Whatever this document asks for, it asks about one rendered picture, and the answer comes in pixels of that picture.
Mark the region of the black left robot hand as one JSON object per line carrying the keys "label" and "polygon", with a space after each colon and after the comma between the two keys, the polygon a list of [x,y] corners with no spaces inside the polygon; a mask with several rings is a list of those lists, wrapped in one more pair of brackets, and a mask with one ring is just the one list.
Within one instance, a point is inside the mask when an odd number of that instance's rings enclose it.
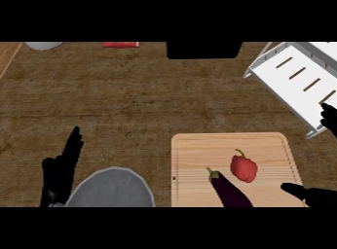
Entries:
{"label": "black left robot hand", "polygon": [[41,161],[43,186],[40,207],[65,204],[72,190],[75,168],[83,149],[83,136],[75,126],[69,134],[62,154]]}

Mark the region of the white tiered basket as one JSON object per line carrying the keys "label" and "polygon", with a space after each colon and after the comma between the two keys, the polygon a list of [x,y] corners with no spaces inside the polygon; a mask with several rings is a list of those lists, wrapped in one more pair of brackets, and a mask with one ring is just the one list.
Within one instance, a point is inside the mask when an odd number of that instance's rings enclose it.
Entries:
{"label": "white tiered basket", "polygon": [[310,128],[306,139],[323,130],[320,104],[337,109],[337,42],[266,44],[244,77],[254,76]]}

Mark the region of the pale wooden cutting board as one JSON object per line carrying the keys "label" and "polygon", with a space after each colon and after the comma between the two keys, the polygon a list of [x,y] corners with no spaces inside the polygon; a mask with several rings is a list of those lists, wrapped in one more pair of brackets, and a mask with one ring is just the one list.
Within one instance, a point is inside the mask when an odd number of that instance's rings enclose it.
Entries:
{"label": "pale wooden cutting board", "polygon": [[[255,178],[242,182],[230,172],[241,150],[257,164]],[[219,170],[247,195],[254,207],[304,207],[281,190],[282,183],[303,184],[286,137],[279,132],[180,133],[171,138],[171,205],[214,207],[220,198],[208,182]]]}

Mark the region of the purple eggplant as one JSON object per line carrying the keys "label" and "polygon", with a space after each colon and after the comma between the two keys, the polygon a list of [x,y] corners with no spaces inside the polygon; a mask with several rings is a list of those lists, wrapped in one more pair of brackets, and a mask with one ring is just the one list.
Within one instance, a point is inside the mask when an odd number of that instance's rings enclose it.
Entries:
{"label": "purple eggplant", "polygon": [[223,174],[213,170],[210,167],[207,168],[208,171],[208,182],[217,193],[220,198],[221,204],[224,207],[252,207],[252,203],[238,189],[238,187],[230,183],[227,178]]}

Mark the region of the red bell pepper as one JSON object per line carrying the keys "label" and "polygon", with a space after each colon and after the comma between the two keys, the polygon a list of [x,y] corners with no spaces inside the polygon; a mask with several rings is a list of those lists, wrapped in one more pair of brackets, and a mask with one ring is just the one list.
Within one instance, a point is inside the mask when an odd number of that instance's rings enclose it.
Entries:
{"label": "red bell pepper", "polygon": [[241,154],[232,157],[230,172],[241,181],[250,183],[255,178],[257,164],[247,158],[245,153],[239,149],[236,149],[236,152]]}

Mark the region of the black appliance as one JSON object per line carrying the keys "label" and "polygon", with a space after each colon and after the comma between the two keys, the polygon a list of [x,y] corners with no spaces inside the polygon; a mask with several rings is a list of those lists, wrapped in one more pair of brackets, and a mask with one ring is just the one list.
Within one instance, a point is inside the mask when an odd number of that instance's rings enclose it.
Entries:
{"label": "black appliance", "polygon": [[170,59],[235,58],[242,42],[167,42]]}

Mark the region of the grey bowl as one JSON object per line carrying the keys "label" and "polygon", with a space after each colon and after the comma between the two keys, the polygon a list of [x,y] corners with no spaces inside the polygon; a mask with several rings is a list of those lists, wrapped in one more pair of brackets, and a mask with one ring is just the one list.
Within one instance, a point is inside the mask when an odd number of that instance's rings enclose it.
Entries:
{"label": "grey bowl", "polygon": [[47,51],[58,48],[62,42],[27,42],[27,46],[35,51]]}

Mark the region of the red packet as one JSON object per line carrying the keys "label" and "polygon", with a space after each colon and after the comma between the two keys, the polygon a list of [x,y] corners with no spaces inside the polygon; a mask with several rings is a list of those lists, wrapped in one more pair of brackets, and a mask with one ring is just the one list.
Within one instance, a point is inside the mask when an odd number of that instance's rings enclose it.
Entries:
{"label": "red packet", "polygon": [[139,42],[103,42],[102,48],[108,49],[134,49],[140,47]]}

